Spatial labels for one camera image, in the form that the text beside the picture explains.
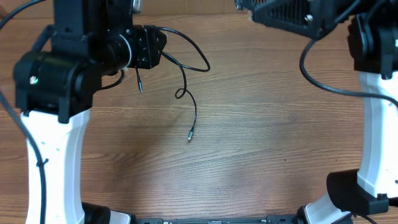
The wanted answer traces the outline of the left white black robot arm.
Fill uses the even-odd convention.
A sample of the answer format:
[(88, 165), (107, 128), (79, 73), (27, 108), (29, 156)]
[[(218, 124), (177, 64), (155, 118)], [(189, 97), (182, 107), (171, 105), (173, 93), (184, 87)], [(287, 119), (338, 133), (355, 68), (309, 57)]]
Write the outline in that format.
[(58, 0), (54, 23), (16, 63), (16, 106), (27, 129), (27, 223), (134, 223), (81, 200), (81, 152), (102, 78), (160, 62), (166, 36), (135, 25), (135, 0)]

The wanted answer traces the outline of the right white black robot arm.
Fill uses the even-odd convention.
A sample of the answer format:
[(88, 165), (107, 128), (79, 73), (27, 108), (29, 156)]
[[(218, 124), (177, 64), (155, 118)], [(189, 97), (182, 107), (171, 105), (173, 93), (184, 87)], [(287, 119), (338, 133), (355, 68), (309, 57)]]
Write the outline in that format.
[(305, 69), (304, 78), (322, 90), (363, 99), (363, 156), (358, 169), (332, 172), (326, 194), (295, 215), (269, 215), (267, 223), (351, 223), (370, 220), (397, 205), (397, 1), (395, 0), (247, 0), (236, 1), (254, 22), (306, 36), (311, 44), (349, 21), (348, 46), (361, 89), (325, 85)]

